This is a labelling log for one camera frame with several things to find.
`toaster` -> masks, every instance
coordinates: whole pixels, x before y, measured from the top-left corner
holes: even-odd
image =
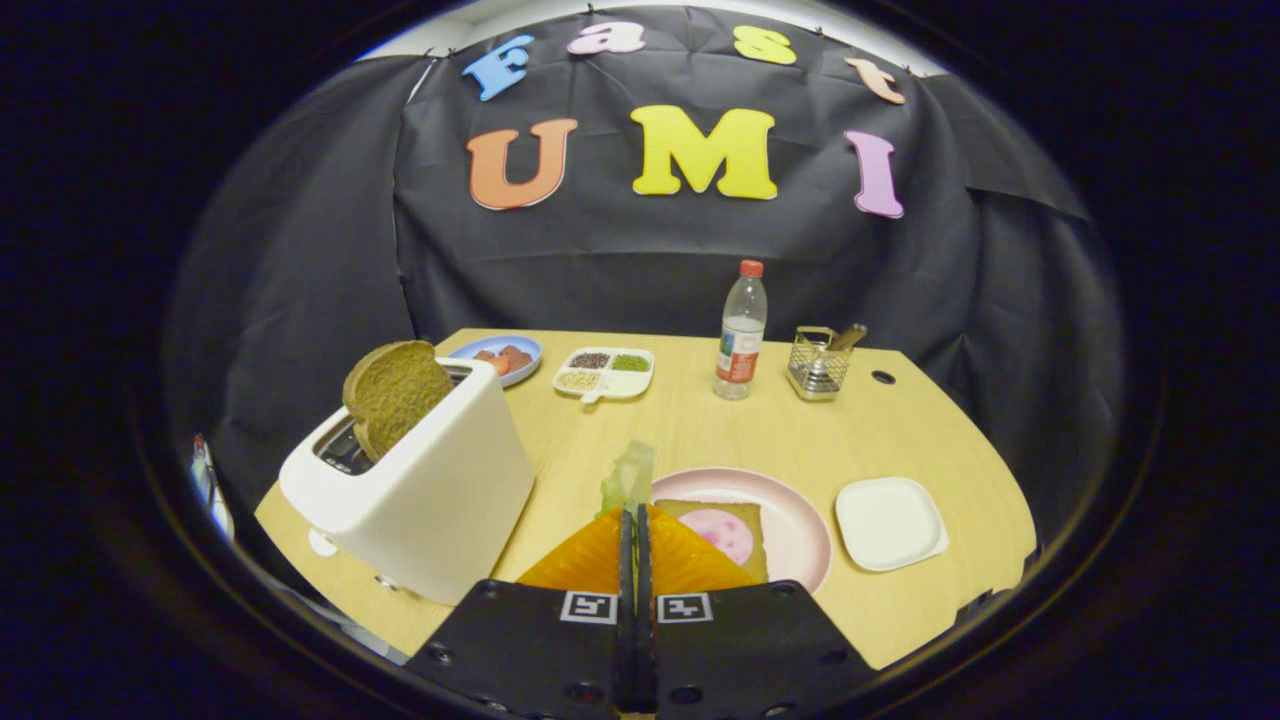
[[[384,585],[457,605],[493,571],[534,470],[493,365],[438,361],[453,391],[378,462],[342,407],[285,459],[280,491]]]

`wooden table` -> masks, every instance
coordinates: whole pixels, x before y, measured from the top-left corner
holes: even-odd
[[[876,669],[950,628],[956,610],[988,589],[1015,585],[1036,544],[1030,510],[1012,475],[965,414],[902,354],[856,350],[832,402],[805,402],[786,380],[787,343],[760,352],[751,395],[717,397],[717,340],[616,333],[463,329],[442,355],[483,337],[518,332],[543,345],[541,366],[506,391],[535,469],[532,495],[493,577],[515,580],[588,523],[600,507],[600,480],[632,439],[655,448],[655,478],[701,466],[737,466],[771,475],[808,497],[827,521],[833,562],[814,594],[836,626]],[[550,387],[556,369],[582,346],[640,347],[657,357],[653,383],[637,398],[584,406]],[[895,384],[872,378],[893,375]],[[849,559],[835,518],[847,483],[909,477],[933,496],[951,537],[936,557],[890,573]],[[256,516],[285,557],[335,606],[413,655],[451,607],[392,592],[367,564],[340,551],[315,553],[310,524],[279,484]]]

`letter m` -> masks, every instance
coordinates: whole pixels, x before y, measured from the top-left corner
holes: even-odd
[[[721,195],[753,200],[778,196],[778,186],[769,179],[765,146],[773,127],[772,115],[735,108],[721,117],[719,124],[708,136],[675,105],[636,108],[631,119],[644,127],[644,170],[631,183],[637,193],[680,192],[680,179],[671,174],[671,161],[675,160],[694,192],[705,191],[723,163],[724,177],[716,183]]]

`metal basket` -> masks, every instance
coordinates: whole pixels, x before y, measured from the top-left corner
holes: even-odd
[[[835,400],[849,373],[849,359],[854,348],[828,350],[836,331],[815,325],[796,328],[791,342],[791,360],[787,363],[787,380],[796,395],[805,400]]]

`water bottle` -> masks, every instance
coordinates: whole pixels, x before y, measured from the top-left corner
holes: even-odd
[[[751,392],[755,359],[764,342],[764,318],[769,309],[764,283],[760,282],[764,263],[742,260],[737,272],[740,277],[724,301],[719,360],[712,388],[726,400],[742,400]]]

